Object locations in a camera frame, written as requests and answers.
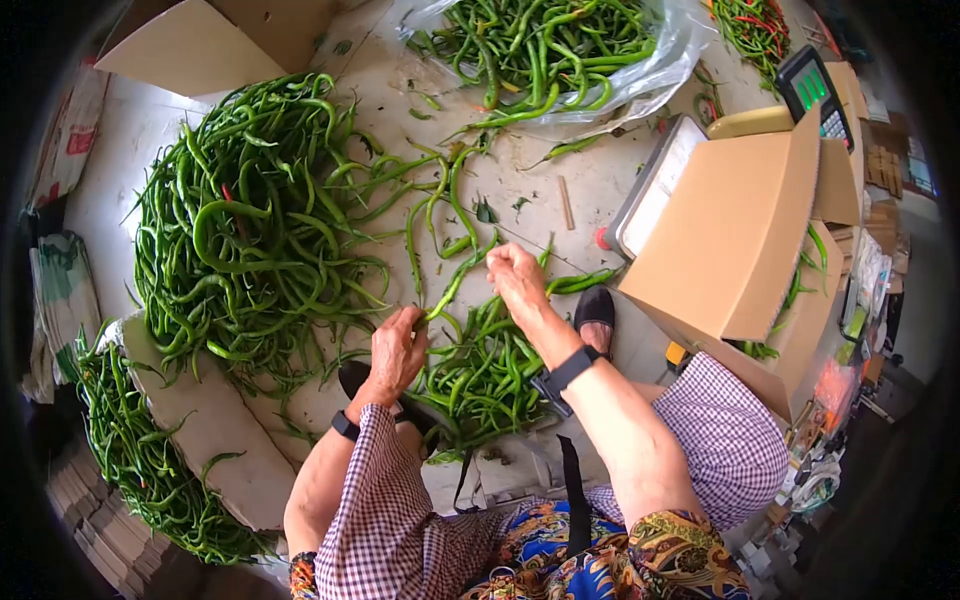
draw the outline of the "woman's right hand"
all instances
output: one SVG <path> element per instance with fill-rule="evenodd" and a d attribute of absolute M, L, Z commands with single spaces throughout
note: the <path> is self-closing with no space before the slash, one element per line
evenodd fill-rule
<path fill-rule="evenodd" d="M 537 259 L 520 245 L 505 244 L 488 252 L 487 268 L 487 281 L 521 329 L 527 331 L 553 312 L 546 298 L 546 275 Z"/>

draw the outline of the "black smartwatch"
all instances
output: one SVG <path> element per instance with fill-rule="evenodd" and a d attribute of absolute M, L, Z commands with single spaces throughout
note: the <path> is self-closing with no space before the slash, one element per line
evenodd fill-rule
<path fill-rule="evenodd" d="M 360 427 L 354 424 L 352 420 L 347 419 L 344 411 L 337 411 L 337 414 L 330 421 L 330 426 L 351 442 L 356 442 L 357 438 L 360 437 Z"/>
<path fill-rule="evenodd" d="M 573 415 L 573 409 L 570 408 L 570 405 L 563 399 L 561 392 L 566 389 L 566 386 L 570 385 L 570 382 L 579 377 L 580 373 L 589 369 L 593 362 L 601 356 L 607 355 L 597 351 L 593 346 L 583 345 L 553 371 L 544 369 L 540 374 L 531 377 L 530 385 L 532 385 L 541 396 L 550 400 L 550 403 L 553 404 L 553 407 L 558 413 L 565 418 L 570 417 Z"/>

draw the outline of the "hand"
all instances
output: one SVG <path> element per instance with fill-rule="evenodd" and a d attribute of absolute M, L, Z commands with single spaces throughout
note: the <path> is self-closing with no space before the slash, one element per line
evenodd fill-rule
<path fill-rule="evenodd" d="M 537 259 L 518 244 L 497 246 L 487 253 L 487 281 L 510 310 L 514 323 L 526 331 L 544 314 L 553 312 L 546 298 L 546 276 Z"/>
<path fill-rule="evenodd" d="M 426 330 L 416 338 L 412 335 L 422 314 L 415 306 L 401 308 L 373 333 L 371 371 L 363 385 L 371 402 L 392 406 L 423 367 L 429 344 Z"/>

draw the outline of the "foot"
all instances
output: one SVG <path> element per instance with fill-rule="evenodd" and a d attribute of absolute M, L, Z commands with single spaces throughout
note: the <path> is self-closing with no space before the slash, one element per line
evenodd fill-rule
<path fill-rule="evenodd" d="M 598 323 L 596 321 L 584 323 L 580 325 L 580 331 L 577 333 L 580 334 L 584 344 L 593 346 L 594 349 L 601 354 L 606 354 L 610 351 L 613 339 L 613 327 L 608 324 Z"/>
<path fill-rule="evenodd" d="M 577 302 L 573 324 L 585 344 L 610 356 L 616 310 L 606 287 L 596 285 L 584 292 Z"/>

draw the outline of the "black wristband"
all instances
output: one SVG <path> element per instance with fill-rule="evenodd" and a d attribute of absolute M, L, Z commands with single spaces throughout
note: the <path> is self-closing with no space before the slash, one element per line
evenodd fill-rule
<path fill-rule="evenodd" d="M 544 372 L 540 376 L 540 383 L 552 395 L 560 396 L 560 392 L 566 389 L 574 379 L 580 376 L 580 373 L 589 369 L 593 362 L 603 356 L 596 348 L 590 345 L 583 345 L 569 358 L 550 372 Z"/>
<path fill-rule="evenodd" d="M 333 419 L 330 420 L 330 426 L 337 430 L 337 433 L 344 436 L 352 442 L 356 442 L 357 438 L 360 437 L 360 427 L 352 420 L 347 419 L 347 415 L 344 411 L 337 411 L 333 416 Z"/>

